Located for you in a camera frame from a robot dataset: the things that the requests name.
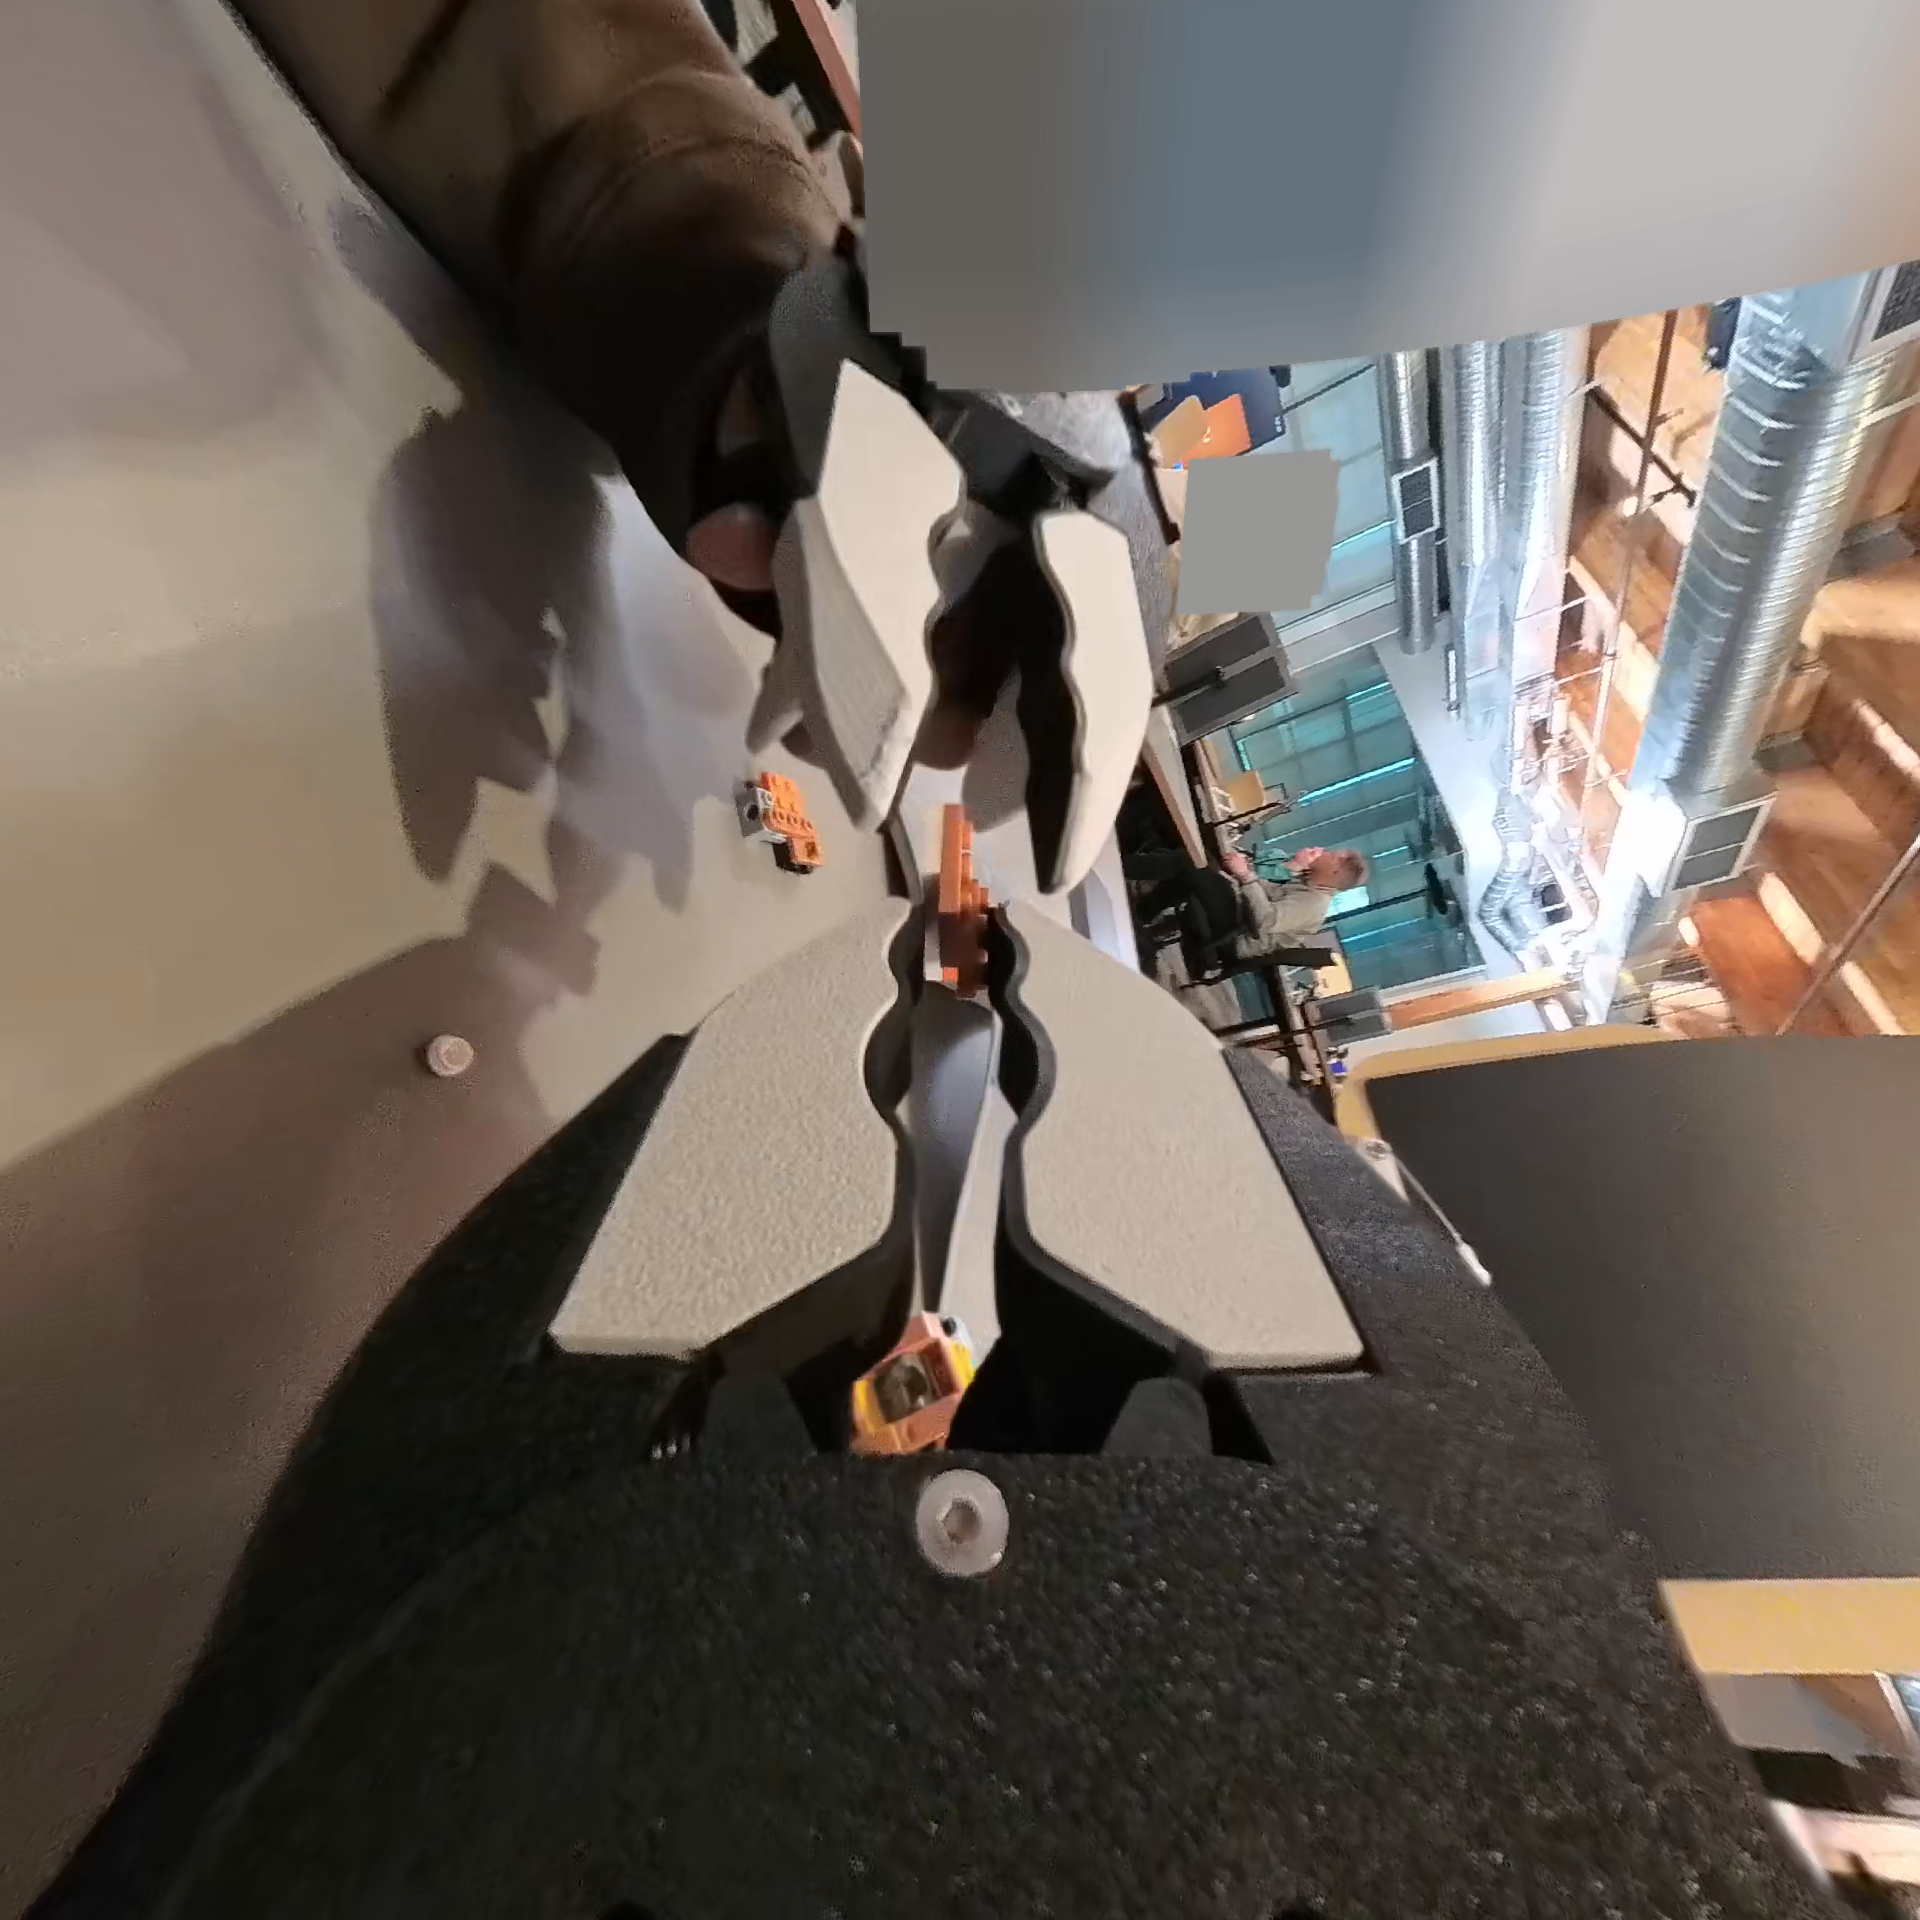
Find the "grey monitor back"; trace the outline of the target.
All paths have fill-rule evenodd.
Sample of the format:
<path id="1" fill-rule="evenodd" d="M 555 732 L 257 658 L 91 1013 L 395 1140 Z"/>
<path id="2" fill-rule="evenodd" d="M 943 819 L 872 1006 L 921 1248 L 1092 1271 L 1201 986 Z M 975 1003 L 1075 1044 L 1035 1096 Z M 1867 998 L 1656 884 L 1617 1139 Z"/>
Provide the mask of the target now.
<path id="1" fill-rule="evenodd" d="M 1249 613 L 1165 656 L 1157 706 L 1165 712 L 1175 746 L 1184 750 L 1249 712 L 1283 703 L 1296 691 L 1299 678 L 1275 616 Z"/>

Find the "person's left forearm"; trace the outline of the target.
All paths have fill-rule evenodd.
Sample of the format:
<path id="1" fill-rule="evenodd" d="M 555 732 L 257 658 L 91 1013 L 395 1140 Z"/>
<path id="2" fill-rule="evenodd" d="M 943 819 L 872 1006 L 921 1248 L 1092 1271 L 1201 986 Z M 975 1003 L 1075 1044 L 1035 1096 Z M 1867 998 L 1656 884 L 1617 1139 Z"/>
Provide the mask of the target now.
<path id="1" fill-rule="evenodd" d="M 603 443 L 657 525 L 848 192 L 690 2 L 241 2 L 336 152 Z"/>

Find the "orange toy brick model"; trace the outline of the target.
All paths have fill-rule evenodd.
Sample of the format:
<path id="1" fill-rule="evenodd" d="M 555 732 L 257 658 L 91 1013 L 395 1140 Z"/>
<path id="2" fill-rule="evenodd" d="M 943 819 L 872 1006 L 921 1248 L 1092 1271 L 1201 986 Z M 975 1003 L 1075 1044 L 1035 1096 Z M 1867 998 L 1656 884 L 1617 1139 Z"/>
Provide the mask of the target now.
<path id="1" fill-rule="evenodd" d="M 967 1326 L 944 1311 L 913 1314 L 893 1348 L 852 1382 L 848 1450 L 857 1455 L 946 1452 L 975 1378 Z"/>

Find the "black wooden-edged table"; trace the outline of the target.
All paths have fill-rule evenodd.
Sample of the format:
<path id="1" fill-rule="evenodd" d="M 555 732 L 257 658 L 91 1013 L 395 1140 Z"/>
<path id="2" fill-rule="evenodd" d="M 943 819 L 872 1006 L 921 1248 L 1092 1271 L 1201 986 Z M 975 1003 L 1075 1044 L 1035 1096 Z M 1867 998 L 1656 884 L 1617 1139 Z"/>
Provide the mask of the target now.
<path id="1" fill-rule="evenodd" d="M 1915 1675 L 1915 1037 L 1392 1047 L 1336 1111 L 1568 1392 L 1700 1670 Z"/>

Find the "person's left hand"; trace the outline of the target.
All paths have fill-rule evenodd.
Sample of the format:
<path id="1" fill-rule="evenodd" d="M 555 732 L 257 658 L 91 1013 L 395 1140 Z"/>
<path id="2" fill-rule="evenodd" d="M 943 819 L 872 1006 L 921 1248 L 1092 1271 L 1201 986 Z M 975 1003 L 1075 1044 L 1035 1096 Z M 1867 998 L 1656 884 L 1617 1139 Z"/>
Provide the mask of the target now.
<path id="1" fill-rule="evenodd" d="M 759 479 L 771 461 L 771 426 L 762 410 L 763 378 L 740 366 L 711 421 L 711 446 L 697 499 L 708 514 L 690 524 L 681 556 L 720 592 L 723 600 L 763 632 L 778 632 L 772 491 Z M 933 546 L 935 575 L 944 589 L 928 656 L 933 701 L 916 735 L 916 759 L 937 771 L 962 767 L 987 726 L 1004 684 L 1017 664 L 1017 650 L 1002 635 L 1004 607 L 994 584 L 1000 550 L 1015 527 L 994 511 L 967 502 Z"/>

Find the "long silver air duct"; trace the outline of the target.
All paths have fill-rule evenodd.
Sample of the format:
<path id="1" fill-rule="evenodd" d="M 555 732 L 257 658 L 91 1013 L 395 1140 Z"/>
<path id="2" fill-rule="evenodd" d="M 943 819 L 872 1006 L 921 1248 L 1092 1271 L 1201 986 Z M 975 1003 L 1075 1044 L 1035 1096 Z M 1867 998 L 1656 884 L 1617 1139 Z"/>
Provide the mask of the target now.
<path id="1" fill-rule="evenodd" d="M 1453 566 L 1464 632 L 1546 616 L 1568 552 L 1580 326 L 1466 343 L 1452 367 Z"/>
<path id="2" fill-rule="evenodd" d="M 1440 600 L 1442 490 L 1433 450 L 1428 358 L 1428 350 L 1421 347 L 1380 354 L 1376 364 L 1400 645 L 1408 656 L 1433 650 Z"/>

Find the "black office chair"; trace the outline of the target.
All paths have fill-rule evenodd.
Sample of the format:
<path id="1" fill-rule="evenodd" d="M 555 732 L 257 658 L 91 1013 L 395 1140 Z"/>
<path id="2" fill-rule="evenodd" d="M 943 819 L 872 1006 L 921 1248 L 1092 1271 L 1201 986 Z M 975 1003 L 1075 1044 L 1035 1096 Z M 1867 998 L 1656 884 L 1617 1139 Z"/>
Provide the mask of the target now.
<path id="1" fill-rule="evenodd" d="M 1237 871 L 1186 866 L 1141 894 L 1144 924 L 1171 924 L 1191 986 L 1216 986 L 1274 957 L 1265 884 Z"/>

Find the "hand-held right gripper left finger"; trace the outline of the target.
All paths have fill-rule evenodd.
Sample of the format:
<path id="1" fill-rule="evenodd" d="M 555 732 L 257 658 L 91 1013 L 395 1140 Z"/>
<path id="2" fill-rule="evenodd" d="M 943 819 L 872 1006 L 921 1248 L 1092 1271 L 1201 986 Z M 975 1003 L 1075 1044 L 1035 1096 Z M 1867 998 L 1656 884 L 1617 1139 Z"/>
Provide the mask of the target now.
<path id="1" fill-rule="evenodd" d="M 882 1328 L 914 1271 L 906 1095 L 919 911 L 884 899 L 720 998 L 672 1070 L 549 1334 L 716 1357 Z"/>

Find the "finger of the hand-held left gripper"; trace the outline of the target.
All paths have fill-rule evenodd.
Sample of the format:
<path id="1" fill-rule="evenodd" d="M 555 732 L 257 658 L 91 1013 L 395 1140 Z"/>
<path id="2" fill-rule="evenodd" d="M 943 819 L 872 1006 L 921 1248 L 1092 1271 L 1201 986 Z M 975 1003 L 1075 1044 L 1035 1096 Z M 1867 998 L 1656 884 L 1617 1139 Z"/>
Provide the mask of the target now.
<path id="1" fill-rule="evenodd" d="M 1157 684 L 1124 534 L 1092 514 L 1043 514 L 1040 639 L 1027 654 L 1027 824 L 1049 895 L 1095 866 L 1133 779 Z"/>
<path id="2" fill-rule="evenodd" d="M 843 364 L 823 459 L 776 546 L 772 735 L 803 728 L 857 830 L 896 806 L 933 703 L 933 546 L 967 479 L 913 402 Z"/>

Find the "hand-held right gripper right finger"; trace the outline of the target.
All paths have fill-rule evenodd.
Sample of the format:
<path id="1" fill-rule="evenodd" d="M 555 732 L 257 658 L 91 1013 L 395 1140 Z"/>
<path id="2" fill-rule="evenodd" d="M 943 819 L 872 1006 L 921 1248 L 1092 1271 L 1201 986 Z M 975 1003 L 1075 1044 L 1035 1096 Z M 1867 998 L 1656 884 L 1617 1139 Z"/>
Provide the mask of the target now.
<path id="1" fill-rule="evenodd" d="M 1361 1332 L 1213 1035 L 1032 902 L 993 935 L 1015 1250 L 1212 1371 L 1356 1368 Z"/>

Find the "small orange black brick assembly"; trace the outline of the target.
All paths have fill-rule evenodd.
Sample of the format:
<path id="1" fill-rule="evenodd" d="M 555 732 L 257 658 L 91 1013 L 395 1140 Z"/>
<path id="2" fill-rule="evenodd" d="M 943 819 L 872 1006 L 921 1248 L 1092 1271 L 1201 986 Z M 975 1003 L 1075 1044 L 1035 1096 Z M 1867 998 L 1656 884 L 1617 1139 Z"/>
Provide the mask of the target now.
<path id="1" fill-rule="evenodd" d="M 818 827 L 789 774 L 762 771 L 743 778 L 736 789 L 736 823 L 740 836 L 772 848 L 776 861 L 789 874 L 817 874 L 826 863 Z"/>

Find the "large silver duct with vents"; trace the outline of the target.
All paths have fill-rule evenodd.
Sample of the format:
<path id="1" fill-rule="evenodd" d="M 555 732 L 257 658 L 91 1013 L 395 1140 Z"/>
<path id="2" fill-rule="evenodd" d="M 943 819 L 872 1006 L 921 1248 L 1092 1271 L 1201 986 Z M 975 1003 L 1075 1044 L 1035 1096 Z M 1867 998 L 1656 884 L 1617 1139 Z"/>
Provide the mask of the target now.
<path id="1" fill-rule="evenodd" d="M 1709 469 L 1603 884 L 1593 966 L 1668 947 L 1697 823 L 1767 796 L 1759 752 L 1817 589 L 1907 396 L 1891 270 L 1743 299 Z"/>

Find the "orange plate assembly grey underside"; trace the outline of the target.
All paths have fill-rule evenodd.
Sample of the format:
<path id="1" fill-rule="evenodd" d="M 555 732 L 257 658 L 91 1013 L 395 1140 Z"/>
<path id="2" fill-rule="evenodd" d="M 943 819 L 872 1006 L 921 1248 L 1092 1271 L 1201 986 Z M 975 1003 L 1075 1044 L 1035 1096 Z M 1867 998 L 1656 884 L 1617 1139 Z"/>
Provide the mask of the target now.
<path id="1" fill-rule="evenodd" d="M 976 832 L 962 802 L 937 819 L 937 861 L 927 888 L 927 978 L 961 1002 L 989 989 L 993 895 L 976 876 Z"/>

